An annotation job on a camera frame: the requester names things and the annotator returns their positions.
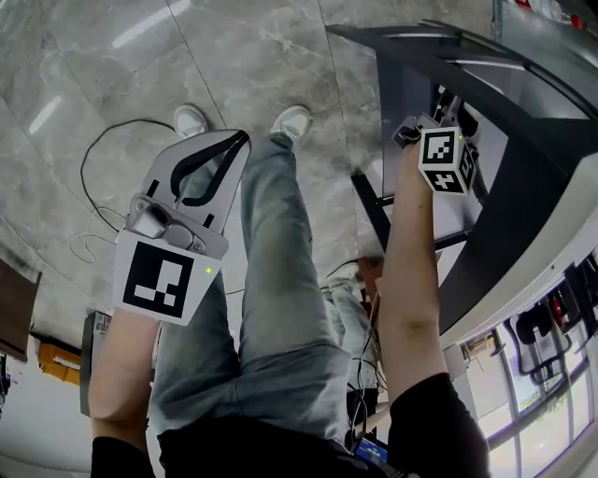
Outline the person's white shoe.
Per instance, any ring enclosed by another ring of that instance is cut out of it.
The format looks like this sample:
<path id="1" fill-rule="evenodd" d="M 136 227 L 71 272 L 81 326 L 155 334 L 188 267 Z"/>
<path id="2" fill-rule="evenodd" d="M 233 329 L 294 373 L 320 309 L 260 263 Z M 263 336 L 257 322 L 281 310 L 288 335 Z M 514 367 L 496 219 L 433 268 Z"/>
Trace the person's white shoe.
<path id="1" fill-rule="evenodd" d="M 183 139 L 206 133 L 209 128 L 204 113 L 192 104 L 181 105 L 175 110 L 173 125 L 177 135 Z"/>
<path id="2" fill-rule="evenodd" d="M 308 131 L 311 122 L 310 111 L 303 105 L 286 108 L 275 120 L 271 134 L 284 134 L 296 144 Z"/>

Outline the person's right leg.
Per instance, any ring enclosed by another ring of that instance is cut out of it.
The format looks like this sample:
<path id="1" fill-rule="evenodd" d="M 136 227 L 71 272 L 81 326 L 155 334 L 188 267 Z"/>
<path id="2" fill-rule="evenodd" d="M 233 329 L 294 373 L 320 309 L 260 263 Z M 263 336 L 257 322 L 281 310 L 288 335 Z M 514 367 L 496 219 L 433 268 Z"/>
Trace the person's right leg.
<path id="1" fill-rule="evenodd" d="M 242 178 L 248 269 L 235 399 L 244 416 L 342 443 L 349 354 L 320 293 L 292 147 L 282 133 L 267 136 Z"/>

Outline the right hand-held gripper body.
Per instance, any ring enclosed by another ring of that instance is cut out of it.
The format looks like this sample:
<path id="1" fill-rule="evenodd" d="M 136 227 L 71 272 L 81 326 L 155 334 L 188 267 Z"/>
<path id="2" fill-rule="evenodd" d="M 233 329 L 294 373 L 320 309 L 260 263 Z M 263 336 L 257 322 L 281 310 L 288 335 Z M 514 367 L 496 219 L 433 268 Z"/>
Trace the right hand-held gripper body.
<path id="1" fill-rule="evenodd" d="M 441 127 L 431 114 L 408 117 L 395 130 L 392 141 L 404 148 L 420 146 L 418 167 L 431 190 L 451 195 L 481 193 L 481 173 L 478 171 L 481 115 L 469 104 L 465 110 L 470 119 L 460 126 Z"/>

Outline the person's right forearm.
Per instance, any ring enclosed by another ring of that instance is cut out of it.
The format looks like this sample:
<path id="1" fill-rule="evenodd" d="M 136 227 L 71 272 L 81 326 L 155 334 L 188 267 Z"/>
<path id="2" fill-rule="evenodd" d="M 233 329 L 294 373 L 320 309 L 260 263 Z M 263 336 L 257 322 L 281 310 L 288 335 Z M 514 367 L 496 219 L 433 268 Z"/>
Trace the person's right forearm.
<path id="1" fill-rule="evenodd" d="M 447 371 L 439 338 L 433 192 L 407 146 L 396 171 L 392 225 L 380 283 L 377 329 L 389 402 Z"/>

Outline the large glass window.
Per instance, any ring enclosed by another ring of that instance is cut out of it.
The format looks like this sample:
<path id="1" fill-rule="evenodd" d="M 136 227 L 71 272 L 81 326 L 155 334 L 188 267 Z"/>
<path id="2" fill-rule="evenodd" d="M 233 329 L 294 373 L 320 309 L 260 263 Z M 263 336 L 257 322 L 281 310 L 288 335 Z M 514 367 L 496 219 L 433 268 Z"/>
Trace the large glass window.
<path id="1" fill-rule="evenodd" d="M 571 333 L 563 372 L 538 386 L 520 374 L 516 347 L 497 327 L 468 365 L 477 422 L 489 441 L 492 478 L 534 478 L 594 421 L 595 394 L 583 330 Z"/>

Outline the person's right white shoe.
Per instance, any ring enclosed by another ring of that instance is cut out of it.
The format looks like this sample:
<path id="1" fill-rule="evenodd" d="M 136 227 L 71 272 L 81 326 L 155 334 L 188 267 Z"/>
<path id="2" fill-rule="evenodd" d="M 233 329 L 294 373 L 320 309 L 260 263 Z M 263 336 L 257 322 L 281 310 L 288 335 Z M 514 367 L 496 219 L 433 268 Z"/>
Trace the person's right white shoe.
<path id="1" fill-rule="evenodd" d="M 303 105 L 286 108 L 275 120 L 271 134 L 284 134 L 296 144 L 308 131 L 311 122 L 310 111 Z"/>

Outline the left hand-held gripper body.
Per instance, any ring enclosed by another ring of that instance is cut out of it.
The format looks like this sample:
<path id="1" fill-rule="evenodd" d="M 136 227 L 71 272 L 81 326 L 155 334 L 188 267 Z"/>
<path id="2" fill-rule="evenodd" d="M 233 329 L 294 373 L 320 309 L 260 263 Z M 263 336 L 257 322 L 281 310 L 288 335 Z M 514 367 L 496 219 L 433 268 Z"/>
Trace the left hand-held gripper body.
<path id="1" fill-rule="evenodd" d="M 229 248 L 223 231 L 251 142 L 239 150 L 213 199 L 205 205 L 185 206 L 182 200 L 205 194 L 223 155 L 186 176 L 180 183 L 179 199 L 171 191 L 170 178 L 181 160 L 233 134 L 234 130 L 198 134 L 157 156 L 117 235 L 115 307 L 180 326 L 189 324 Z"/>

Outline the person's left forearm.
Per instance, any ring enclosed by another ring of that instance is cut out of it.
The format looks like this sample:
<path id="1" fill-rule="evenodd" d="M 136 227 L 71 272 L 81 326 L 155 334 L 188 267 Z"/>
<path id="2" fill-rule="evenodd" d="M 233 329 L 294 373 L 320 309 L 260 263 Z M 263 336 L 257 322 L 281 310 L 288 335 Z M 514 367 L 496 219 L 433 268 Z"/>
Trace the person's left forearm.
<path id="1" fill-rule="evenodd" d="M 160 324 L 117 308 L 92 371 L 89 408 L 93 436 L 147 451 L 152 356 Z"/>

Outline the orange box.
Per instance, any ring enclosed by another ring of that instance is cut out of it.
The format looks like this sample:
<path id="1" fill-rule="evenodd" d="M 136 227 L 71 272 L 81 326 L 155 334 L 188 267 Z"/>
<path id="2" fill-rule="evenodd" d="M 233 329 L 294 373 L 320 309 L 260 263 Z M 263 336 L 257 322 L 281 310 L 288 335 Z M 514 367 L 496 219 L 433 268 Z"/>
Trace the orange box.
<path id="1" fill-rule="evenodd" d="M 39 369 L 44 374 L 51 375 L 61 382 L 80 385 L 80 355 L 68 352 L 54 344 L 40 343 L 37 361 Z"/>

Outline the black device blue screen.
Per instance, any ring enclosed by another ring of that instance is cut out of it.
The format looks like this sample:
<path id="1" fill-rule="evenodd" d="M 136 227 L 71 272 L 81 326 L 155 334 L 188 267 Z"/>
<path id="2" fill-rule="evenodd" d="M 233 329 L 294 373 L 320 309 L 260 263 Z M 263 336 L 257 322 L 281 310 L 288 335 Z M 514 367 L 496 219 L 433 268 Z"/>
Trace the black device blue screen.
<path id="1" fill-rule="evenodd" d="M 370 434 L 362 436 L 351 451 L 354 456 L 376 465 L 388 463 L 388 445 Z"/>

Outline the person's left white shoe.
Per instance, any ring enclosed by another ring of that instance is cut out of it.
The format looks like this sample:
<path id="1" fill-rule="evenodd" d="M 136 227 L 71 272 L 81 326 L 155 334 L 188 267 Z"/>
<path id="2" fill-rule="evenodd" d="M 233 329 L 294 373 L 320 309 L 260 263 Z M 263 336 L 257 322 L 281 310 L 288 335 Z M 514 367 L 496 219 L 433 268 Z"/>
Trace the person's left white shoe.
<path id="1" fill-rule="evenodd" d="M 175 110 L 173 125 L 177 135 L 183 139 L 206 133 L 209 128 L 204 113 L 192 104 L 181 105 Z"/>

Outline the person's black shirt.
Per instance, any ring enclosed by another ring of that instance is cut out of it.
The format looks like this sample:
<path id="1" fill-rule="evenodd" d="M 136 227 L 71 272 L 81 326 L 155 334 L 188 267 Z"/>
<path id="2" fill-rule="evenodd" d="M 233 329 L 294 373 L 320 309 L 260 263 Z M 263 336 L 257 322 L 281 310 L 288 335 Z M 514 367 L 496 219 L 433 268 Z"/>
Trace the person's black shirt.
<path id="1" fill-rule="evenodd" d="M 487 442 L 440 373 L 391 407 L 388 460 L 242 416 L 198 420 L 159 436 L 166 478 L 491 478 Z"/>

